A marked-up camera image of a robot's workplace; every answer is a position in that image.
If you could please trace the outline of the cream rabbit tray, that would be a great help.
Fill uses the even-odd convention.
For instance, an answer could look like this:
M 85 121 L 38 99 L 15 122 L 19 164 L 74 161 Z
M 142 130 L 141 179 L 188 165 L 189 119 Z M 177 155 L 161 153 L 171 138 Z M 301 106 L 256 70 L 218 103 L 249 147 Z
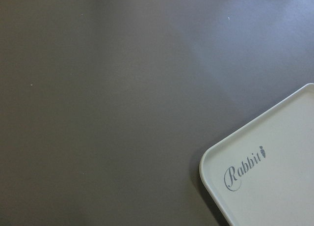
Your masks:
M 210 147 L 199 173 L 231 226 L 313 225 L 314 85 Z

